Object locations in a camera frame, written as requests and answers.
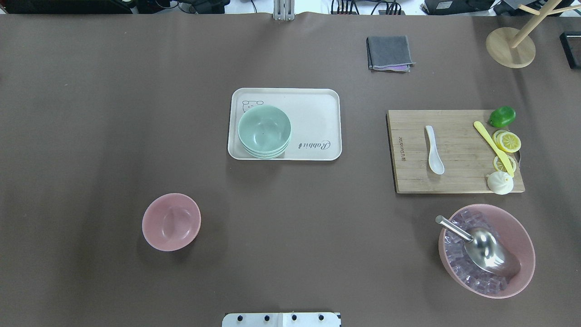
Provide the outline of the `black box at edge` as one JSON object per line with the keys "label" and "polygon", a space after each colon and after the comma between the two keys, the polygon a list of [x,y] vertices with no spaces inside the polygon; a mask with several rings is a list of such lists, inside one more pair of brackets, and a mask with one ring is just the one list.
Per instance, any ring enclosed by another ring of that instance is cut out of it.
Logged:
{"label": "black box at edge", "polygon": [[560,35],[569,68],[581,69],[581,32],[565,31]]}

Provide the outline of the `small pink bowl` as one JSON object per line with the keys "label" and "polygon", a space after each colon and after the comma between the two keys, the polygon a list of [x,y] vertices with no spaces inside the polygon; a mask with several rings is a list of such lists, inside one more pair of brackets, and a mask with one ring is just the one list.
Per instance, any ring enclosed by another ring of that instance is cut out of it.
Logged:
{"label": "small pink bowl", "polygon": [[142,230],[147,243],[160,251],[187,246],[201,230],[201,211],[189,196],[172,193],[155,199],[143,216]]}

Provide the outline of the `white steamed bun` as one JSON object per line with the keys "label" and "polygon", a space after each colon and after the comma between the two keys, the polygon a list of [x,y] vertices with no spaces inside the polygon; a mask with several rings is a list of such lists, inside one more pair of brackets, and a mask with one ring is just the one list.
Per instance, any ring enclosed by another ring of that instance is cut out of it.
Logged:
{"label": "white steamed bun", "polygon": [[506,172],[496,171],[486,176],[488,188],[494,193],[505,195],[514,188],[514,178]]}

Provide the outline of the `clear ice cubes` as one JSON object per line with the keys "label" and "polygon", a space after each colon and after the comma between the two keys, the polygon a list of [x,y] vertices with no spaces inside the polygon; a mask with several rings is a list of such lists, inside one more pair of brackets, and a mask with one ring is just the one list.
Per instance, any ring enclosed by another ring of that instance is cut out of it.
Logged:
{"label": "clear ice cubes", "polygon": [[[473,208],[463,209],[452,217],[452,222],[462,230],[473,227],[487,228],[499,240],[498,232],[490,225],[488,218],[481,211]],[[472,290],[480,294],[496,295],[505,290],[510,283],[510,278],[486,272],[474,264],[463,247],[463,240],[449,230],[445,232],[444,250],[453,273],[460,279],[461,283]]]}

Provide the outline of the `bamboo cutting board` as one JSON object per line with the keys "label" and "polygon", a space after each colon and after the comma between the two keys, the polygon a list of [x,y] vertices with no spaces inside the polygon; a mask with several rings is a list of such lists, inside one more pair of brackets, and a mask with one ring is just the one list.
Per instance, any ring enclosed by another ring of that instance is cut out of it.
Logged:
{"label": "bamboo cutting board", "polygon": [[[487,176],[494,172],[495,153],[474,128],[488,124],[492,110],[388,110],[386,114],[395,188],[399,194],[488,194]],[[434,129],[445,167],[438,175],[429,167],[429,139]]]}

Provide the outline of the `white rabbit tray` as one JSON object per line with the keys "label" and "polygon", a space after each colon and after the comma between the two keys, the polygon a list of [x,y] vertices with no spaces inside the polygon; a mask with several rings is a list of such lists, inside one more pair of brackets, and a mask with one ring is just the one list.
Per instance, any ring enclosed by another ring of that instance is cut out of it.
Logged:
{"label": "white rabbit tray", "polygon": [[288,115],[292,138],[277,161],[334,161],[342,153],[340,98],[332,89],[240,88],[231,98],[227,150],[241,161],[255,161],[238,137],[241,116],[256,105],[273,105]]}

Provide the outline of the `lemon slice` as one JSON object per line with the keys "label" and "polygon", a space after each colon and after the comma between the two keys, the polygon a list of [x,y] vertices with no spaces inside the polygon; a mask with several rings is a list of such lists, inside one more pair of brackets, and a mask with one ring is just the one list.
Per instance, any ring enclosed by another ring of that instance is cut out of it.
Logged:
{"label": "lemon slice", "polygon": [[492,140],[502,151],[507,153],[515,153],[522,146],[520,138],[515,133],[502,129],[497,130],[492,135]]}
{"label": "lemon slice", "polygon": [[[508,156],[508,159],[511,162],[511,171],[513,173],[516,172],[516,169],[517,169],[517,161],[513,157],[510,157],[510,156]],[[502,160],[498,156],[496,156],[494,158],[494,160],[492,161],[492,165],[494,166],[494,168],[496,170],[503,171],[503,172],[507,172],[508,173],[508,170],[507,170],[506,166],[504,166],[504,164],[502,163]]]}

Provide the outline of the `aluminium frame post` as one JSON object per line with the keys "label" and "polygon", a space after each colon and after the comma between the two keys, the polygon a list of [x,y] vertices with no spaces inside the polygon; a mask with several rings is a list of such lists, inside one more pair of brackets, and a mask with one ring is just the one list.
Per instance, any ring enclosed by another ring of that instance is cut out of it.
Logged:
{"label": "aluminium frame post", "polygon": [[294,0],[274,0],[273,19],[277,21],[292,21],[295,19]]}

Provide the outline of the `green lime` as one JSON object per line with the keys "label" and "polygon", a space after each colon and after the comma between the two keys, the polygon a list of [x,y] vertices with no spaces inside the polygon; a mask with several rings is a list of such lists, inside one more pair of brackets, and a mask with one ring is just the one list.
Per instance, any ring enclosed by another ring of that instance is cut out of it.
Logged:
{"label": "green lime", "polygon": [[504,128],[516,120],[516,111],[510,106],[500,106],[494,110],[489,118],[488,123],[494,128]]}

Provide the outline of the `wooden mug stand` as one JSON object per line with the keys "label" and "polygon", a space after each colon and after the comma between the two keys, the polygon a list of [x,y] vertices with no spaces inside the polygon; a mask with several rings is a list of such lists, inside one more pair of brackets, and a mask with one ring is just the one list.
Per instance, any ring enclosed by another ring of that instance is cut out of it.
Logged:
{"label": "wooden mug stand", "polygon": [[533,17],[520,30],[511,27],[495,29],[486,38],[488,54],[496,62],[507,68],[524,68],[535,58],[536,47],[528,35],[549,15],[579,9],[580,5],[557,9],[560,0],[549,0],[541,9],[532,9],[527,5],[519,5],[519,9],[531,13]]}

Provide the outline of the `yellow plastic knife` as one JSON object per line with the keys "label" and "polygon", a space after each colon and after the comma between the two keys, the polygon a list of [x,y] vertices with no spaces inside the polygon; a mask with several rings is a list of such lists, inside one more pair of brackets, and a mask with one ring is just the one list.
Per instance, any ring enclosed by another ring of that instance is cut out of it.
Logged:
{"label": "yellow plastic knife", "polygon": [[510,161],[510,157],[506,155],[506,153],[496,145],[488,131],[486,130],[485,126],[480,121],[475,121],[473,123],[474,128],[478,131],[478,133],[483,137],[483,139],[490,145],[491,149],[496,153],[499,157],[500,161],[502,162],[503,166],[506,168],[507,173],[511,176],[515,176],[515,170],[513,169],[513,164]]}

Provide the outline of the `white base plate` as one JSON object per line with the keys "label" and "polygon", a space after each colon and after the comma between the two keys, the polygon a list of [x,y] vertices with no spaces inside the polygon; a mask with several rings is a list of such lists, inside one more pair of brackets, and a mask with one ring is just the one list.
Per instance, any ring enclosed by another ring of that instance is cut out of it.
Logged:
{"label": "white base plate", "polygon": [[340,313],[335,312],[260,312],[230,313],[222,327],[340,327]]}

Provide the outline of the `folded grey cloth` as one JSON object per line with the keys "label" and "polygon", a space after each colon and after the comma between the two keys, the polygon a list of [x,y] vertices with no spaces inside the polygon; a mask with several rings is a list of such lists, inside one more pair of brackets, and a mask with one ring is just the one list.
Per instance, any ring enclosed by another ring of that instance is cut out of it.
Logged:
{"label": "folded grey cloth", "polygon": [[409,72],[415,64],[406,35],[369,36],[366,39],[369,69],[380,72]]}

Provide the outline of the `metal ice scoop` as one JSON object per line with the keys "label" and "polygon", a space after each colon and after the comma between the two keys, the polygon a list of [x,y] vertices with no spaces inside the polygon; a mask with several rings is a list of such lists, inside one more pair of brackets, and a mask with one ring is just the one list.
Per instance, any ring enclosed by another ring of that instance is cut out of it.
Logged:
{"label": "metal ice scoop", "polygon": [[486,228],[474,227],[465,231],[442,215],[438,215],[435,222],[459,236],[463,240],[467,255],[484,271],[511,278],[521,270],[519,259],[496,240],[492,232]]}

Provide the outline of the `white ceramic spoon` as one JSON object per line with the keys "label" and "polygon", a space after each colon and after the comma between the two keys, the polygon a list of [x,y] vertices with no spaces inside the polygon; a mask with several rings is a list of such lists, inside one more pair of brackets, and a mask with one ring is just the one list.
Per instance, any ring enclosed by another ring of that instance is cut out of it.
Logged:
{"label": "white ceramic spoon", "polygon": [[429,141],[429,151],[428,151],[428,165],[433,173],[442,175],[445,172],[445,167],[438,154],[436,137],[434,134],[434,129],[430,125],[425,126]]}

